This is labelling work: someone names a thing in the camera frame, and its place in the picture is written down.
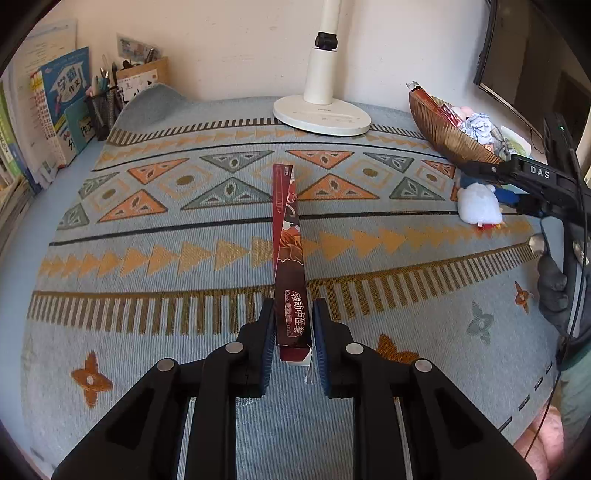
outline black cable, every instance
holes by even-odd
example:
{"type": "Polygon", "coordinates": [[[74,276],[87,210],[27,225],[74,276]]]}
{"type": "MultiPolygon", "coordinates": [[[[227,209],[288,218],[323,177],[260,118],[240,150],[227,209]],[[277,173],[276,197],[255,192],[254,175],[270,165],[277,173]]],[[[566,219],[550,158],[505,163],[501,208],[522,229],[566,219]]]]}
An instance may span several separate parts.
{"type": "Polygon", "coordinates": [[[535,149],[536,149],[538,152],[540,152],[542,155],[544,155],[544,152],[542,152],[541,150],[538,150],[538,147],[536,147],[536,146],[535,146],[535,143],[534,143],[534,137],[533,137],[533,135],[534,135],[534,131],[533,131],[532,129],[530,129],[530,141],[531,141],[531,145],[532,145],[532,146],[533,146],[533,147],[534,147],[534,148],[535,148],[535,149]]]}
{"type": "MultiPolygon", "coordinates": [[[[566,354],[569,351],[570,342],[573,338],[574,327],[577,324],[577,318],[579,317],[579,309],[581,306],[581,299],[583,297],[583,285],[585,280],[585,267],[587,266],[587,235],[588,235],[588,225],[587,225],[587,210],[585,209],[585,203],[583,200],[583,179],[581,177],[581,168],[579,165],[579,159],[577,158],[577,154],[573,148],[570,149],[570,156],[573,162],[577,165],[576,173],[577,173],[577,189],[579,191],[579,201],[581,202],[581,209],[583,211],[583,221],[584,221],[584,231],[583,231],[583,265],[582,265],[582,273],[581,273],[581,283],[579,284],[579,295],[577,299],[577,307],[574,310],[574,318],[573,324],[570,326],[569,335],[566,338],[566,343],[564,344],[564,350],[562,352],[562,356],[560,362],[564,360],[566,354]]],[[[552,387],[552,392],[550,393],[550,398],[548,399],[548,403],[546,405],[546,409],[544,410],[544,415],[542,416],[542,421],[538,426],[537,430],[535,431],[534,439],[531,441],[530,447],[527,449],[525,453],[524,459],[527,458],[529,452],[531,451],[532,447],[534,446],[535,441],[540,434],[540,430],[542,429],[542,425],[546,420],[546,415],[548,415],[548,411],[550,409],[550,404],[552,399],[554,398],[554,394],[556,393],[556,389],[558,388],[558,383],[560,382],[560,377],[562,375],[562,370],[558,371],[558,375],[556,376],[556,381],[554,382],[554,386],[552,387]]]]}

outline red box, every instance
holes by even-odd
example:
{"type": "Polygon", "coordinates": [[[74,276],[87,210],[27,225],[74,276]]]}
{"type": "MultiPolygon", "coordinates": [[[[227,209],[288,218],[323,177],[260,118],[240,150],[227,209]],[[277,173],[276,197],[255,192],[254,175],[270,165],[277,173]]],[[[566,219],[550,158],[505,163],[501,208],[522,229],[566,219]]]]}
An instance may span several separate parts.
{"type": "Polygon", "coordinates": [[[279,357],[302,362],[311,334],[293,166],[273,165],[273,265],[279,357]]]}

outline stuffed animal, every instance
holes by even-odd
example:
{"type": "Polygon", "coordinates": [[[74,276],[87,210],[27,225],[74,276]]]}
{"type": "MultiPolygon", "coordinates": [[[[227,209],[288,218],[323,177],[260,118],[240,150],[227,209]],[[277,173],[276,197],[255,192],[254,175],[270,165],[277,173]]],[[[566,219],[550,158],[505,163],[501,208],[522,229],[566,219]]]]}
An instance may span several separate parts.
{"type": "Polygon", "coordinates": [[[472,183],[457,193],[457,212],[462,221],[482,227],[503,222],[493,185],[472,183]]]}

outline striped border pattern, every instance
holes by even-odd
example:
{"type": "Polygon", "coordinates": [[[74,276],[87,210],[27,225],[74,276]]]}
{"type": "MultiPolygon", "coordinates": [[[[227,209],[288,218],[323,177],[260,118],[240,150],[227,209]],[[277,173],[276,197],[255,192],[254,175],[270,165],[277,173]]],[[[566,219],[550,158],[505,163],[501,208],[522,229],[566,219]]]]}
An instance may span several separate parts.
{"type": "MultiPolygon", "coordinates": [[[[246,118],[234,120],[218,120],[214,122],[205,122],[201,124],[185,125],[183,127],[174,127],[149,134],[135,134],[120,128],[114,128],[107,137],[107,144],[114,147],[129,147],[149,140],[172,137],[173,135],[188,134],[193,132],[202,132],[204,130],[219,130],[222,128],[235,127],[268,127],[270,125],[283,125],[277,118],[246,118]]],[[[389,134],[401,135],[402,137],[418,138],[426,140],[419,132],[406,130],[404,128],[388,127],[386,125],[371,124],[370,130],[384,132],[389,134]]]]}
{"type": "MultiPolygon", "coordinates": [[[[500,275],[536,257],[528,244],[523,242],[464,257],[310,280],[308,291],[311,300],[327,298],[332,319],[341,322],[370,312],[383,312],[444,296],[500,275]]],[[[262,299],[272,297],[273,288],[273,285],[262,285],[145,293],[36,290],[31,297],[27,318],[105,332],[158,335],[164,330],[166,335],[175,332],[204,335],[222,333],[222,317],[227,316],[224,322],[227,330],[238,333],[240,324],[244,323],[241,319],[254,322],[262,299]]]]}

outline white lamp base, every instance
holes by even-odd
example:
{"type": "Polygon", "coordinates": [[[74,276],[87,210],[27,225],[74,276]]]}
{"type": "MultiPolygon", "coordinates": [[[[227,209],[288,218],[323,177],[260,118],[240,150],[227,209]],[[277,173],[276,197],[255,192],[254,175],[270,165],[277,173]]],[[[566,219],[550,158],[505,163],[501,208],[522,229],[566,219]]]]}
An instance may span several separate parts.
{"type": "Polygon", "coordinates": [[[371,124],[369,115],[351,103],[333,99],[330,105],[316,105],[306,102],[302,95],[280,98],[273,114],[294,128],[337,137],[362,135],[371,124]]]}

